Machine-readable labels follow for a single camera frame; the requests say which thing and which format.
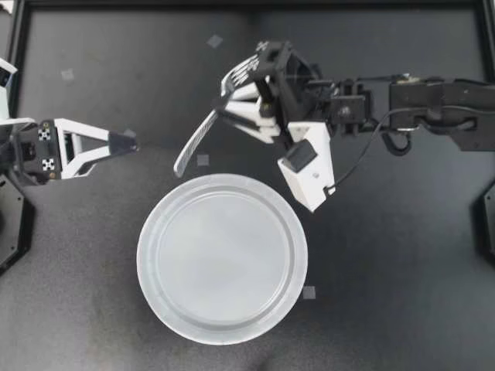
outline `black hexagonal base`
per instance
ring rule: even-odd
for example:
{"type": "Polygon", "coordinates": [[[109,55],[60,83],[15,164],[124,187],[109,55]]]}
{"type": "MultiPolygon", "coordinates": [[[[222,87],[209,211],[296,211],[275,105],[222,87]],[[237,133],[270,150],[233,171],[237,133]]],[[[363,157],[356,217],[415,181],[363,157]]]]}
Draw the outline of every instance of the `black hexagonal base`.
{"type": "Polygon", "coordinates": [[[0,275],[29,249],[34,208],[4,175],[0,175],[0,275]]]}

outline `metal frame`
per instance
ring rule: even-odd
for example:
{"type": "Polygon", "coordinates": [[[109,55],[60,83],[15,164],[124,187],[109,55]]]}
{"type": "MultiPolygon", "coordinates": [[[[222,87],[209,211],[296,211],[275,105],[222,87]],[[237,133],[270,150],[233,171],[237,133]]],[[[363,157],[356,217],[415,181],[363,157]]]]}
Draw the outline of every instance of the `metal frame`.
{"type": "Polygon", "coordinates": [[[480,41],[483,50],[483,62],[486,78],[495,81],[495,6],[493,0],[17,0],[12,14],[12,27],[7,46],[7,60],[20,69],[12,81],[9,108],[12,117],[16,117],[19,90],[22,79],[22,67],[29,37],[31,14],[40,9],[167,9],[182,7],[231,8],[242,5],[244,8],[259,10],[263,7],[297,6],[305,7],[360,7],[360,6],[435,6],[435,7],[471,7],[476,11],[480,41]]]}

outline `clear plastic plate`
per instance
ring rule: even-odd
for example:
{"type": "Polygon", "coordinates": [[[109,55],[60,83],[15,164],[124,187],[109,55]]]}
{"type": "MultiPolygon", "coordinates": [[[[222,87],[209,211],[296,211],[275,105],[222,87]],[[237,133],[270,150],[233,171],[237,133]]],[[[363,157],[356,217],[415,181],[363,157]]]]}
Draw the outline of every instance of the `clear plastic plate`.
{"type": "Polygon", "coordinates": [[[240,175],[183,183],[150,213],[138,278],[160,320],[205,344],[245,342],[295,304],[308,253],[301,223],[267,185],[240,175]]]}

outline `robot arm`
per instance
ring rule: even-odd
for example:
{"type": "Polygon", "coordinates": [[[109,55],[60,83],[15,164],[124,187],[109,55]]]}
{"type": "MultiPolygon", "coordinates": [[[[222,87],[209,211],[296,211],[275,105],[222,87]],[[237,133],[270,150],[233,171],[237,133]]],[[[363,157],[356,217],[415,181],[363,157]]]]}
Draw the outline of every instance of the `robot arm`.
{"type": "Polygon", "coordinates": [[[293,196],[314,211],[363,158],[381,134],[387,150],[405,155],[420,126],[450,136],[463,151],[495,151],[495,86],[468,80],[421,80],[409,75],[322,80],[290,43],[259,43],[253,56],[221,81],[220,103],[181,151],[174,170],[182,176],[201,139],[217,119],[264,143],[287,150],[278,167],[293,196]],[[373,94],[364,83],[389,84],[390,110],[373,118],[373,94]],[[343,177],[333,175],[330,138],[372,133],[358,162],[343,177]],[[406,145],[395,144],[403,136],[406,145]]]}
{"type": "Polygon", "coordinates": [[[13,170],[24,185],[41,185],[50,180],[88,175],[106,158],[138,150],[132,133],[117,134],[65,118],[44,120],[9,118],[7,89],[17,69],[0,60],[0,166],[13,170]],[[84,139],[101,145],[84,150],[84,139]]]}

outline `gray table surface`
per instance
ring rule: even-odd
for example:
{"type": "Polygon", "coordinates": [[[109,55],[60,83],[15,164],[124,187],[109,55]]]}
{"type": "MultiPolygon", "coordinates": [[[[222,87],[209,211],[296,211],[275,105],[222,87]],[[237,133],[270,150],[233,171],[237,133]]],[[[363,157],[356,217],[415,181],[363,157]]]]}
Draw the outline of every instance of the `gray table surface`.
{"type": "MultiPolygon", "coordinates": [[[[210,167],[266,182],[293,205],[309,244],[307,284],[269,333],[225,347],[168,330],[140,292],[138,235],[181,183],[172,164],[218,81],[259,39],[290,39],[328,77],[411,72],[483,79],[468,9],[333,12],[37,12],[19,116],[135,131],[142,150],[73,181],[28,188],[32,250],[0,277],[0,370],[453,370],[495,365],[495,268],[475,247],[471,206],[495,178],[491,153],[420,131],[411,153],[377,141],[314,215],[278,173],[280,148],[217,125],[210,167]],[[207,40],[216,34],[216,49],[207,40]],[[61,71],[72,69],[74,80],[61,71]]],[[[0,19],[0,43],[5,42],[0,19]]],[[[377,114],[387,108],[377,92],[377,114]]],[[[366,142],[335,138],[336,174],[366,142]]]]}

